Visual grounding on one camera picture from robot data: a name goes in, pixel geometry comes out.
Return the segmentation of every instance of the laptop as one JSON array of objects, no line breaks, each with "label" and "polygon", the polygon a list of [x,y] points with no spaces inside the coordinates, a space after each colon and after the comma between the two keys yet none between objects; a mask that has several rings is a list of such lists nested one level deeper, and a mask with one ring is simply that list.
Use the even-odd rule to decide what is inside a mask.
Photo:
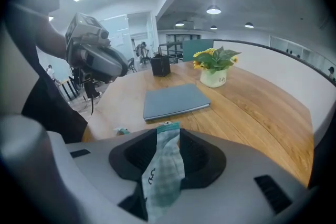
[{"label": "laptop", "polygon": [[206,108],[210,100],[195,84],[163,88],[146,93],[143,118],[145,121],[178,115]]}]

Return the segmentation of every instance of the potted plant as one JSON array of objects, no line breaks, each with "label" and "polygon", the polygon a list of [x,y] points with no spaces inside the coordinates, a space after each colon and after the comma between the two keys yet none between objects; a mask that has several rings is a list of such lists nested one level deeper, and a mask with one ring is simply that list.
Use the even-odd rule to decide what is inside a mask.
[{"label": "potted plant", "polygon": [[207,49],[194,54],[194,68],[202,70],[200,81],[210,88],[222,86],[226,82],[227,69],[238,62],[237,54],[233,50]]}]

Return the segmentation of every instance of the yellow flower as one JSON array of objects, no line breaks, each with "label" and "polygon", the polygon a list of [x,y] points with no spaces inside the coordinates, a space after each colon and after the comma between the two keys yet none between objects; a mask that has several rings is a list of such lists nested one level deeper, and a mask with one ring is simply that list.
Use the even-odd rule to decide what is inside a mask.
[{"label": "yellow flower", "polygon": [[195,53],[195,54],[194,54],[194,58],[196,58],[198,55],[200,55],[200,54],[202,54],[202,53],[203,53],[203,51],[199,51],[199,52]]},{"label": "yellow flower", "polygon": [[238,57],[237,56],[233,56],[231,58],[231,61],[234,62],[234,63],[238,63]]},{"label": "yellow flower", "polygon": [[204,52],[206,52],[207,54],[213,55],[215,50],[216,49],[214,48],[210,48],[210,49],[205,50]]},{"label": "yellow flower", "polygon": [[194,61],[194,68],[195,68],[195,69],[197,69],[197,68],[202,68],[202,66],[201,66],[201,62]]}]

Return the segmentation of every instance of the teal chair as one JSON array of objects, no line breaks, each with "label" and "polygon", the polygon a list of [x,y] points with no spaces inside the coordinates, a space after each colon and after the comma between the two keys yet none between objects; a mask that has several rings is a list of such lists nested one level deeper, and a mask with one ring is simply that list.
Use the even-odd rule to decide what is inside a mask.
[{"label": "teal chair", "polygon": [[194,54],[214,47],[213,39],[193,39],[182,42],[183,61],[189,62],[194,60]]}]

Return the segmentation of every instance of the wooden table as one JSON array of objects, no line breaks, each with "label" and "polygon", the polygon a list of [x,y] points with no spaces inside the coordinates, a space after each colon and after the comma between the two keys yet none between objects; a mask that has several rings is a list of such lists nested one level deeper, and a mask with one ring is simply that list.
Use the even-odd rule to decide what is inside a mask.
[{"label": "wooden table", "polygon": [[[199,81],[193,64],[171,65],[171,74],[152,70],[118,78],[110,84],[88,123],[83,141],[112,137],[116,127],[130,132],[180,121],[181,127],[246,144],[263,152],[308,185],[313,162],[309,110],[274,84],[250,72],[230,68],[225,85],[211,89]],[[145,122],[146,91],[194,83],[211,100],[209,108]]]}]

